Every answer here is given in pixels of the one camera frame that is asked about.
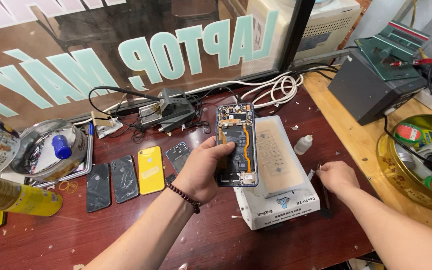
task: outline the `rubber band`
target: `rubber band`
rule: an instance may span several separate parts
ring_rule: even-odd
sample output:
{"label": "rubber band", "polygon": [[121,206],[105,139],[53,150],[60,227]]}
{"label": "rubber band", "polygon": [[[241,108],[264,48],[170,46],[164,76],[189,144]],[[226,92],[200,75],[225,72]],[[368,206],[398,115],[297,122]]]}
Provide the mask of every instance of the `rubber band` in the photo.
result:
{"label": "rubber band", "polygon": [[[67,183],[68,185],[65,188],[61,188],[61,185],[63,183]],[[66,189],[68,189],[68,187],[69,187],[69,182],[68,181],[62,181],[62,182],[59,183],[59,190],[66,190]]]}
{"label": "rubber band", "polygon": [[73,194],[78,190],[78,182],[71,182],[68,184],[68,188],[66,189],[66,193]]}

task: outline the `yellow iphone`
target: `yellow iphone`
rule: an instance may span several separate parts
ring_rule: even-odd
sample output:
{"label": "yellow iphone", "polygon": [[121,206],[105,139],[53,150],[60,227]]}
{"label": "yellow iphone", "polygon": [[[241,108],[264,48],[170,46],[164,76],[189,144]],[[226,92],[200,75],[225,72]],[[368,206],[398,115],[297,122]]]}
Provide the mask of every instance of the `yellow iphone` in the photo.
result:
{"label": "yellow iphone", "polygon": [[139,190],[142,195],[164,189],[163,157],[159,146],[138,152]]}

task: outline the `green machine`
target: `green machine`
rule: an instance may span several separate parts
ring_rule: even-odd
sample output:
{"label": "green machine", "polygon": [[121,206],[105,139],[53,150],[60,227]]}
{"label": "green machine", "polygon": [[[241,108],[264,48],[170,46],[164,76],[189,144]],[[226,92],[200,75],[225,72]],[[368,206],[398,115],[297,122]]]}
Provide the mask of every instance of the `green machine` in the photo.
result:
{"label": "green machine", "polygon": [[381,33],[355,42],[375,72],[387,82],[420,76],[413,67],[414,55],[428,40],[427,34],[391,21]]}

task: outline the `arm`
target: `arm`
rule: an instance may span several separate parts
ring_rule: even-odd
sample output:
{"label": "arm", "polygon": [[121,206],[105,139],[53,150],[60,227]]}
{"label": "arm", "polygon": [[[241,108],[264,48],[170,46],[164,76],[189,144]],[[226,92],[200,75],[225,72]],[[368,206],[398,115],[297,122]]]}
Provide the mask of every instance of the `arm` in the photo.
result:
{"label": "arm", "polygon": [[326,163],[317,175],[351,209],[387,268],[432,269],[431,228],[361,190],[354,170],[342,161]]}
{"label": "arm", "polygon": [[[233,142],[215,144],[212,137],[196,148],[173,182],[201,205],[216,196],[219,190],[213,176],[216,164],[235,147]],[[135,224],[84,269],[158,269],[193,213],[191,204],[165,189]]]}

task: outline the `yellow spray can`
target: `yellow spray can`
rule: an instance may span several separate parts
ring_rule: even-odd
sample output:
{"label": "yellow spray can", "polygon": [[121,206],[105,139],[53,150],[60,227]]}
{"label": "yellow spray can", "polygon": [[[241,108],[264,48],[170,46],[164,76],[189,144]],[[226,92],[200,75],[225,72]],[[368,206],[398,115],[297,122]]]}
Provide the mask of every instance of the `yellow spray can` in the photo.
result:
{"label": "yellow spray can", "polygon": [[63,206],[61,195],[0,178],[0,210],[49,217]]}

